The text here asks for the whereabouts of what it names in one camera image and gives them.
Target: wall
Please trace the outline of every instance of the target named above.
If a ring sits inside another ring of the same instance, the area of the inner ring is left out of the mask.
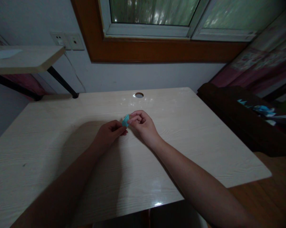
[[[10,45],[54,45],[50,31],[81,33],[69,0],[0,0],[0,35]],[[183,86],[196,92],[224,66],[213,63],[92,64],[86,50],[67,51],[67,55],[87,92]],[[75,91],[84,92],[65,56],[54,68]],[[40,76],[57,93],[67,93],[49,73]]]
[[[0,84],[0,136],[28,103],[23,95]]]

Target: window frame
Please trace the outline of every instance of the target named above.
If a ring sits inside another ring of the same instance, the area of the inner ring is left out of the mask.
[[[211,14],[211,11],[216,3],[217,0],[208,0],[201,20],[191,36],[192,40],[250,42],[259,33],[255,30],[203,28],[205,21]]]
[[[154,39],[189,39],[188,26],[172,25],[152,25],[152,24],[128,24],[112,23],[109,0],[100,0],[104,37],[129,37],[144,38],[152,37]]]
[[[189,26],[112,23],[109,0],[99,0],[104,37],[250,42],[258,31],[203,28],[217,0],[199,0]]]
[[[91,62],[232,61],[248,42],[105,37],[98,0],[71,0]]]

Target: wall plate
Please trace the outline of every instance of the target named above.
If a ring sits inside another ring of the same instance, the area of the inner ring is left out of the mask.
[[[71,46],[62,32],[50,32],[54,43],[58,46],[64,46],[65,50],[71,50]]]
[[[72,50],[84,50],[81,37],[78,33],[65,33]]]

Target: forearm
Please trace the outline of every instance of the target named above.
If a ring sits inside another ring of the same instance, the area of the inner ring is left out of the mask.
[[[217,179],[171,145],[159,140],[152,149],[184,197],[208,222],[218,227],[260,227]]]
[[[11,227],[63,227],[101,154],[93,146],[49,185]]]

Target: hand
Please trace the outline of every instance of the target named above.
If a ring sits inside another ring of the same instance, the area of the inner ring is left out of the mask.
[[[122,123],[117,120],[110,121],[100,127],[90,147],[96,149],[102,155],[110,148],[117,137],[125,136],[127,133],[128,131],[126,127],[122,126]]]
[[[162,138],[158,134],[151,117],[143,110],[135,111],[130,116],[131,118],[127,123],[140,133],[149,147],[154,148]]]

